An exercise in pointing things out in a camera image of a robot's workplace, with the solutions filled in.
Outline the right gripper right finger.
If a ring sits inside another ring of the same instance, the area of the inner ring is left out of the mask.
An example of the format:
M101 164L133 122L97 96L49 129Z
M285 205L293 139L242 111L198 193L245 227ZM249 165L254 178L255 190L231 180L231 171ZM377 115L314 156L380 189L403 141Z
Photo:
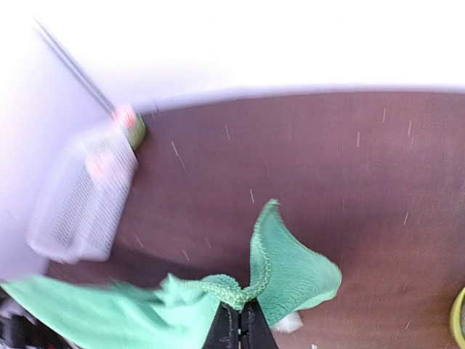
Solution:
M244 349L277 349L258 300L244 305L240 315L240 347Z

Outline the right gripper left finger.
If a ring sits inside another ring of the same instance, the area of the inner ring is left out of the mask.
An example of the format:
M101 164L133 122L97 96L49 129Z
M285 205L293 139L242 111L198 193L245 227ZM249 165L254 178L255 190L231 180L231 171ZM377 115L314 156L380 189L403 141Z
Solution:
M239 349L240 312L220 303L203 349Z

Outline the green microfiber towel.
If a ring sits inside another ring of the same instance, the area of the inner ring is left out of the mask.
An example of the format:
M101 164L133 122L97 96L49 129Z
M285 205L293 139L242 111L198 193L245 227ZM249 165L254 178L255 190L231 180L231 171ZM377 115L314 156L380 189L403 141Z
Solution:
M75 286L45 276L3 284L32 316L82 348L200 348L221 303L241 310L257 300L271 327L333 299L339 267L301 244L268 201L250 241L250 284L231 276L183 280L168 275L157 289L114 284Z

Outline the orange bunny pattern towel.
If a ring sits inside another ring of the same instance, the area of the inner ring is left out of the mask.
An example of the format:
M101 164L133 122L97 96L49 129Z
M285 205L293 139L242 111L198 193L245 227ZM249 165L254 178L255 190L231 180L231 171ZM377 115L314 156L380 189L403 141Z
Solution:
M93 179L104 178L112 167L113 157L109 154L91 154L86 157L86 170Z

